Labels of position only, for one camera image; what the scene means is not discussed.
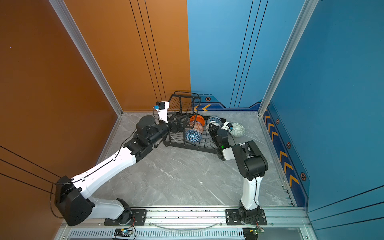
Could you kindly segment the black wire dish rack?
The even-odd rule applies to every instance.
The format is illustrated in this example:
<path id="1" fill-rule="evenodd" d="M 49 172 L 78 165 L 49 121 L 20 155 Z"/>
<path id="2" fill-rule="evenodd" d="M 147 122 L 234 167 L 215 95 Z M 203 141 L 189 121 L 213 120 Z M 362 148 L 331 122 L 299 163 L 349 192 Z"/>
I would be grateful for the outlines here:
<path id="1" fill-rule="evenodd" d="M 169 119 L 178 124 L 176 133 L 163 141 L 166 147 L 177 147 L 205 153 L 221 154 L 229 148 L 232 124 L 216 116 L 203 116 L 202 97 L 197 93 L 175 91 L 169 98 Z"/>

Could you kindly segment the blue white floral bowl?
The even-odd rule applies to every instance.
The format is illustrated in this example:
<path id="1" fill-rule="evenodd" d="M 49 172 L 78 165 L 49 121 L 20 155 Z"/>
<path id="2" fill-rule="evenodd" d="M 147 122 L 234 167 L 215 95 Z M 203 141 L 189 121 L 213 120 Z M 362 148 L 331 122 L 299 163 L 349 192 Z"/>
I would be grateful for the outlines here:
<path id="1" fill-rule="evenodd" d="M 208 120 L 207 120 L 207 127 L 209 127 L 210 124 L 213 124 L 213 125 L 218 126 L 220 128 L 223 125 L 221 118 L 216 117 L 216 116 L 211 116 L 211 117 L 208 118 Z"/>

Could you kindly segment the dark blue geometric bowl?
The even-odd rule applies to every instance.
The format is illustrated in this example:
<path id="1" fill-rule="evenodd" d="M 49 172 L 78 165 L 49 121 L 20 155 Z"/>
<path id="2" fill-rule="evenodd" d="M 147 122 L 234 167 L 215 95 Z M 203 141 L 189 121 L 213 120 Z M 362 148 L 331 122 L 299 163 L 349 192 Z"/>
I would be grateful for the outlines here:
<path id="1" fill-rule="evenodd" d="M 187 130 L 185 133 L 186 140 L 190 143 L 199 143 L 202 139 L 202 135 L 195 129 Z"/>

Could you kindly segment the red patterned bowl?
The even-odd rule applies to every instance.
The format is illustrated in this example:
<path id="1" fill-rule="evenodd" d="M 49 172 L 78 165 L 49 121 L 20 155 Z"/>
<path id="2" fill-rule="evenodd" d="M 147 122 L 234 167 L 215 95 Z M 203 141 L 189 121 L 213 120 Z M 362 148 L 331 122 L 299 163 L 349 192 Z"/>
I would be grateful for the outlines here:
<path id="1" fill-rule="evenodd" d="M 204 131 L 204 126 L 200 122 L 190 122 L 191 127 L 198 133 L 202 134 Z"/>

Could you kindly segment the orange plastic bowl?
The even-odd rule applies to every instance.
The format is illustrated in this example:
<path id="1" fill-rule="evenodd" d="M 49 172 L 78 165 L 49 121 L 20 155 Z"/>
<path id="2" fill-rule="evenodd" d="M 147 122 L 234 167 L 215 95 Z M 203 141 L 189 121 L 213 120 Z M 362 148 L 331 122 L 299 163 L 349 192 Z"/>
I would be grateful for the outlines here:
<path id="1" fill-rule="evenodd" d="M 206 125 L 206 120 L 205 120 L 204 117 L 201 116 L 201 115 L 193 115 L 193 116 L 190 118 L 190 122 L 191 122 L 191 123 L 199 122 L 203 127 Z"/>

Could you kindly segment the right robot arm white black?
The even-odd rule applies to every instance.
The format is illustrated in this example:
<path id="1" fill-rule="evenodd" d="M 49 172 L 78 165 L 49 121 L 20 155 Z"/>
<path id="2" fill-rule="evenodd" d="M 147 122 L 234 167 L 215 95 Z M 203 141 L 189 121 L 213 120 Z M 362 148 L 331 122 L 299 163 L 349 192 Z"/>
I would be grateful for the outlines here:
<path id="1" fill-rule="evenodd" d="M 229 132 L 210 124 L 209 134 L 217 147 L 218 157 L 223 161 L 234 160 L 243 177 L 243 194 L 238 213 L 245 225 L 267 224 L 267 217 L 260 205 L 261 182 L 269 168 L 268 161 L 254 141 L 231 146 Z"/>

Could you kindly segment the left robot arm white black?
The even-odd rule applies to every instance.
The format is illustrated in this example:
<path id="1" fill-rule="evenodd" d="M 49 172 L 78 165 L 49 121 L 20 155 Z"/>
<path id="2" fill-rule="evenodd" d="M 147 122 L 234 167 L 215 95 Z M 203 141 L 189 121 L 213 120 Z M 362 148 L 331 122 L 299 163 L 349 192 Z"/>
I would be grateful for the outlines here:
<path id="1" fill-rule="evenodd" d="M 93 168 L 56 183 L 55 206 L 68 226 L 76 226 L 88 219 L 110 219 L 128 225 L 133 216 L 131 207 L 123 200 L 105 200 L 93 193 L 115 175 L 145 158 L 169 133 L 182 132 L 189 117 L 178 113 L 166 115 L 168 120 L 156 122 L 154 116 L 144 116 L 136 131 L 123 141 L 121 148 Z"/>

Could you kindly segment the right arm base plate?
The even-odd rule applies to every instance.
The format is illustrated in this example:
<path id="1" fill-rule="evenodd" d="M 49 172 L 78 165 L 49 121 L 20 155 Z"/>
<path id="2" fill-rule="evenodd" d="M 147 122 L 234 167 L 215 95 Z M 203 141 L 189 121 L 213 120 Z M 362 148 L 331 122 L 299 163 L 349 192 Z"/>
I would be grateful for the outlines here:
<path id="1" fill-rule="evenodd" d="M 266 226 L 267 217 L 265 211 L 261 208 L 254 210 L 238 209 L 226 209 L 226 221 L 228 226 L 235 225 L 259 225 Z"/>

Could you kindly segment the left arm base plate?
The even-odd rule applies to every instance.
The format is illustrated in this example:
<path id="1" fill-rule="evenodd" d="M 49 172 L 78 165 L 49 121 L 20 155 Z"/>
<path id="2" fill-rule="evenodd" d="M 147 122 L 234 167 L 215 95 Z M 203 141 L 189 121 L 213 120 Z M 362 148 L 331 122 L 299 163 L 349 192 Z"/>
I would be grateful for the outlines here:
<path id="1" fill-rule="evenodd" d="M 146 209 L 124 211 L 116 220 L 105 219 L 104 226 L 143 226 L 147 217 Z"/>

